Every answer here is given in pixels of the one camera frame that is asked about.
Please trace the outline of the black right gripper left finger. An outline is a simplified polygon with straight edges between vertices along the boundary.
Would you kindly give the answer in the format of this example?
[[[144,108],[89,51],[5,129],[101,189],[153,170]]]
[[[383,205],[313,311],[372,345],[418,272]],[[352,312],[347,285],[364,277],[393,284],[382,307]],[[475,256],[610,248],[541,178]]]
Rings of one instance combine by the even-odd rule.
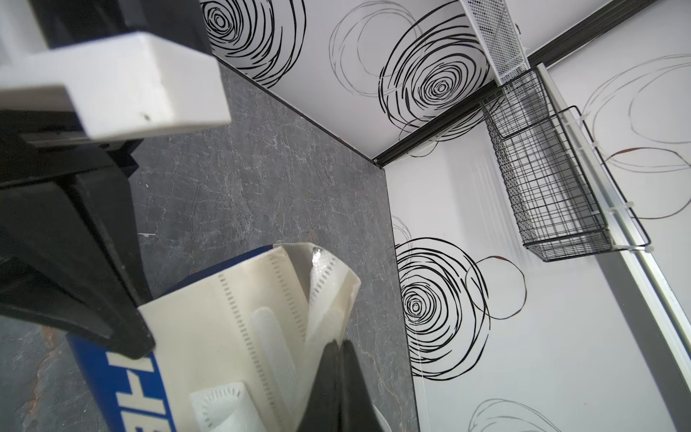
[[[341,348],[336,341],[323,350],[306,410],[297,430],[336,432],[341,428],[342,390]]]

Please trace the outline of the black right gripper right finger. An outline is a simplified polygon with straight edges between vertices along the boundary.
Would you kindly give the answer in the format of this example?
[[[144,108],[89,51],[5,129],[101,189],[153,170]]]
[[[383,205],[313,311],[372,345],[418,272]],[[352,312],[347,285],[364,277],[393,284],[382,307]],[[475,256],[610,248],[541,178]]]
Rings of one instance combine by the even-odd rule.
[[[339,430],[345,432],[382,432],[365,378],[350,340],[342,344],[339,370]]]

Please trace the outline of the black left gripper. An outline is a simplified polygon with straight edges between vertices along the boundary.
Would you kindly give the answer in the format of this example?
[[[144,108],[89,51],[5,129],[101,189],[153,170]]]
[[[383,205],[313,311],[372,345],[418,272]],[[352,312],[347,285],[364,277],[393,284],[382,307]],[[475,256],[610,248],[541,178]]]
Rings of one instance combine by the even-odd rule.
[[[90,139],[72,112],[1,112],[2,315],[134,359],[153,350],[128,180],[141,143]]]

